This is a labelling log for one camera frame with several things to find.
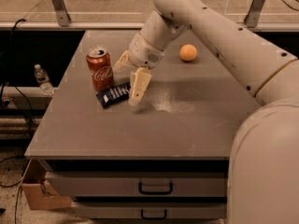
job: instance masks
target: plastic bottle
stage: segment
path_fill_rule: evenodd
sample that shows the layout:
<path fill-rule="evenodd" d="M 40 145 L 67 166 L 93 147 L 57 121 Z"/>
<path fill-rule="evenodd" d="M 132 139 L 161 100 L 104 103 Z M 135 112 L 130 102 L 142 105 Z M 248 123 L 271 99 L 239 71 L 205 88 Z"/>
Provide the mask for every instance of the plastic bottle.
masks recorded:
<path fill-rule="evenodd" d="M 44 95 L 53 95 L 55 90 L 50 83 L 48 73 L 45 69 L 40 67 L 40 64 L 35 65 L 35 77 L 38 82 L 40 89 Z"/>

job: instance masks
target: drawer handle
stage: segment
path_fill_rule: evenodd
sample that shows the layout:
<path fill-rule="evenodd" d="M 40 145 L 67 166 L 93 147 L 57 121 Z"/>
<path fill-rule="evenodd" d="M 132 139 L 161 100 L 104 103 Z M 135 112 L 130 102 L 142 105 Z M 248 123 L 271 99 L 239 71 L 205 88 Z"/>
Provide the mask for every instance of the drawer handle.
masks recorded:
<path fill-rule="evenodd" d="M 164 210 L 163 217 L 144 217 L 144 211 L 141 210 L 141 218 L 145 219 L 145 220 L 165 220 L 165 219 L 167 219 L 167 210 Z"/>
<path fill-rule="evenodd" d="M 139 192 L 144 195 L 169 195 L 172 193 L 172 191 L 174 189 L 174 185 L 172 184 L 172 182 L 170 182 L 169 190 L 167 190 L 167 191 L 145 191 L 142 189 L 142 183 L 140 182 L 138 184 L 138 189 L 139 189 Z"/>

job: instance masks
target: brown box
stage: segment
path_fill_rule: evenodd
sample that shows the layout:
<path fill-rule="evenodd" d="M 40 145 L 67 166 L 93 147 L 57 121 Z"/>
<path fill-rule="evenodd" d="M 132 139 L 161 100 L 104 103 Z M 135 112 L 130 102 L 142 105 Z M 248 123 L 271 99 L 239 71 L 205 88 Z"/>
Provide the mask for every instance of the brown box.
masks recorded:
<path fill-rule="evenodd" d="M 60 196 L 45 179 L 46 170 L 38 161 L 31 160 L 21 182 L 22 191 L 31 210 L 50 210 L 70 207 L 72 199 Z"/>

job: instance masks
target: red can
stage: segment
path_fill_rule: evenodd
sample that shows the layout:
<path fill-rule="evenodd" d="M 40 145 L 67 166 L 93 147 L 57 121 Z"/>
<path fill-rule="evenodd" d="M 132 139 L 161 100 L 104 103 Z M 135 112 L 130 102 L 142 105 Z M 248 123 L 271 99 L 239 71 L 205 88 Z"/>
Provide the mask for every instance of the red can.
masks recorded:
<path fill-rule="evenodd" d="M 96 91 L 114 87 L 110 55 L 106 49 L 101 47 L 91 49 L 86 56 L 86 61 L 90 68 L 93 87 Z"/>

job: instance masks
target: table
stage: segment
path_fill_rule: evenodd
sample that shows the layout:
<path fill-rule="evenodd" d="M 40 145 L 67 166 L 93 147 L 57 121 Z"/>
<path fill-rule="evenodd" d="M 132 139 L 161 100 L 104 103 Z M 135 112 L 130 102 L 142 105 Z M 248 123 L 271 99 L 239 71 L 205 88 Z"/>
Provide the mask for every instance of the table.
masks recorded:
<path fill-rule="evenodd" d="M 86 54 L 104 46 L 115 63 L 137 32 L 86 31 L 25 156 L 43 164 L 47 180 L 73 198 L 81 217 L 225 217 L 231 145 L 259 105 L 187 31 L 152 70 L 141 104 L 104 109 Z M 179 58 L 185 44 L 198 50 L 190 63 Z M 128 76 L 115 74 L 115 81 Z"/>

